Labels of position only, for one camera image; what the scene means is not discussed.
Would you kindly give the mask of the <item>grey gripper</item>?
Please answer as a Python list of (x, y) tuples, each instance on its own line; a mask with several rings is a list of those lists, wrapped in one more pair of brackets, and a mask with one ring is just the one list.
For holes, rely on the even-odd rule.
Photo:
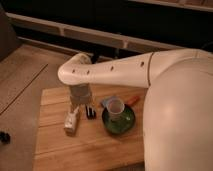
[(70, 100), (77, 105), (71, 107), (71, 115), (77, 115), (80, 109), (79, 105), (86, 105), (91, 102), (92, 92), (88, 84), (73, 85), (69, 89)]

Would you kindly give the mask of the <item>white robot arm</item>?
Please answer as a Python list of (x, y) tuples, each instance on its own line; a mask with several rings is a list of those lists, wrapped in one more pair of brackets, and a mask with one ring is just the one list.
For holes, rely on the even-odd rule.
[(151, 52), (92, 64), (80, 53), (60, 66), (67, 85), (147, 89), (143, 107), (146, 171), (213, 171), (213, 53)]

